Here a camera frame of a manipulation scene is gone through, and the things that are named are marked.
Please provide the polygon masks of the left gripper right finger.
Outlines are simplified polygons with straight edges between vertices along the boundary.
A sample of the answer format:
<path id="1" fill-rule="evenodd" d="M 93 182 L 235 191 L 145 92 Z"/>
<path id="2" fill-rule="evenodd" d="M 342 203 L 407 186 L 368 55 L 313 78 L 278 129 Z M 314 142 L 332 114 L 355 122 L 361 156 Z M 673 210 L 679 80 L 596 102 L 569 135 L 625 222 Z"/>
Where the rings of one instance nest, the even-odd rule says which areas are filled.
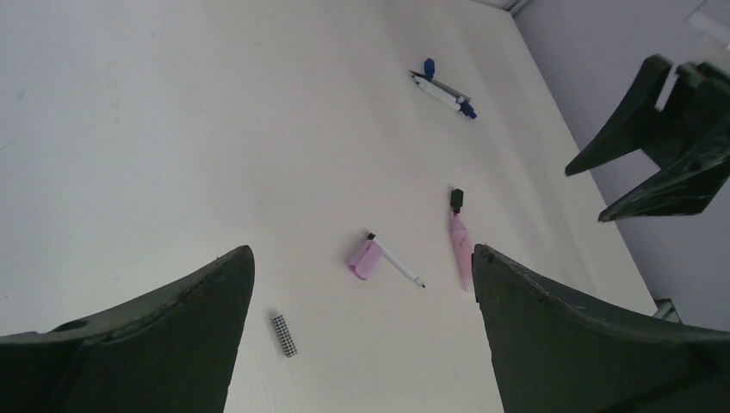
<path id="1" fill-rule="evenodd" d="M 484 244 L 472 272 L 505 411 L 728 411 L 726 331 L 612 305 Z"/>

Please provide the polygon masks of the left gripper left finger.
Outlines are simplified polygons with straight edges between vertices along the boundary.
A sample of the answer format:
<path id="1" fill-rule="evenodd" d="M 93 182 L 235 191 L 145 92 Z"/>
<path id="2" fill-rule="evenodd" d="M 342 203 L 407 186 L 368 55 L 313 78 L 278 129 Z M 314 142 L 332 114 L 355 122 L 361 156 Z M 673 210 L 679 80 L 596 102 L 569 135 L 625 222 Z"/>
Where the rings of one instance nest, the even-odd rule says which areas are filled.
<path id="1" fill-rule="evenodd" d="M 255 283 L 240 246 L 45 333 L 1 339 L 4 412 L 221 412 Z"/>

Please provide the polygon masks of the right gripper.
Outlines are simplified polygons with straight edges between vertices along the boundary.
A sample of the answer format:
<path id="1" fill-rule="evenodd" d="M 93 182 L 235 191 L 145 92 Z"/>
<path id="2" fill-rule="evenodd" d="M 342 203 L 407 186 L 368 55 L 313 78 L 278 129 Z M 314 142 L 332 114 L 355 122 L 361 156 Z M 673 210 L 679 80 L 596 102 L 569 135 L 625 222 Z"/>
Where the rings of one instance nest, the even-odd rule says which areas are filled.
<path id="1" fill-rule="evenodd" d="M 636 151 L 647 127 L 643 151 L 662 170 L 600 212 L 600 222 L 697 215 L 729 179 L 729 131 L 710 133 L 729 112 L 729 77 L 709 62 L 681 64 L 658 109 L 671 68 L 660 54 L 646 58 L 613 114 L 565 167 L 574 176 Z"/>

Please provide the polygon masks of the pink highlighter pen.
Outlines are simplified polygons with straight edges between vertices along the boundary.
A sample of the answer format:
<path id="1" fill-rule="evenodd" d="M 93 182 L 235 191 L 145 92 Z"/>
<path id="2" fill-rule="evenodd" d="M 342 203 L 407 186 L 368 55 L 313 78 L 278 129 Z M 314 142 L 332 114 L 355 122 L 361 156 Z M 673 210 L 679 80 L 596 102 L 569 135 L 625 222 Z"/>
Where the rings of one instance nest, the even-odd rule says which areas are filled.
<path id="1" fill-rule="evenodd" d="M 465 292 L 473 290 L 472 254 L 474 243 L 460 214 L 453 212 L 449 224 L 449 235 L 455 253 L 455 260 L 459 270 L 461 286 Z"/>

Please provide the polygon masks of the white pen blue end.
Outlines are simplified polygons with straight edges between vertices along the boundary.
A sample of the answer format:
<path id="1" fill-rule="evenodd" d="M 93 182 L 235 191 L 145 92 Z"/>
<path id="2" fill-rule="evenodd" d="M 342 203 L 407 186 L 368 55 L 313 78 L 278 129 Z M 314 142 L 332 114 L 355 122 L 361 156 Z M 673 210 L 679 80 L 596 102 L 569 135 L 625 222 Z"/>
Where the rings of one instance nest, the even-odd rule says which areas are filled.
<path id="1" fill-rule="evenodd" d="M 471 100 L 464 95 L 459 93 L 451 94 L 445 88 L 439 86 L 435 80 L 429 80 L 427 77 L 421 77 L 416 73 L 412 73 L 411 78 L 422 91 L 455 112 L 463 114 L 470 120 L 475 120 L 478 117 Z"/>

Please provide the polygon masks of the grey pen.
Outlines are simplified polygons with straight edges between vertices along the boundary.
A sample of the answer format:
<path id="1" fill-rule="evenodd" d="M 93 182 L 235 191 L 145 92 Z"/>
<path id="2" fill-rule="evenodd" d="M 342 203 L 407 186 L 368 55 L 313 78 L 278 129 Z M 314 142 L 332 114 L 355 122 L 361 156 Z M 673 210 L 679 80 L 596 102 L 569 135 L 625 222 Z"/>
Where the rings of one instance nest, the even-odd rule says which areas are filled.
<path id="1" fill-rule="evenodd" d="M 423 73 L 420 73 L 420 72 L 417 72 L 417 71 L 410 71 L 410 73 L 411 73 L 411 75 L 413 77 L 420 77 L 420 78 L 423 78 L 426 81 L 434 84 L 439 89 L 441 89 L 444 92 L 448 93 L 449 95 L 453 96 L 456 100 L 462 99 L 464 102 L 470 102 L 471 101 L 471 97 L 470 96 L 465 95 L 465 94 L 461 93 L 460 91 L 458 91 L 458 90 L 456 90 L 454 88 L 449 87 L 445 83 L 441 83 L 441 82 L 435 80 L 433 77 L 428 77 L 427 75 L 425 75 Z"/>

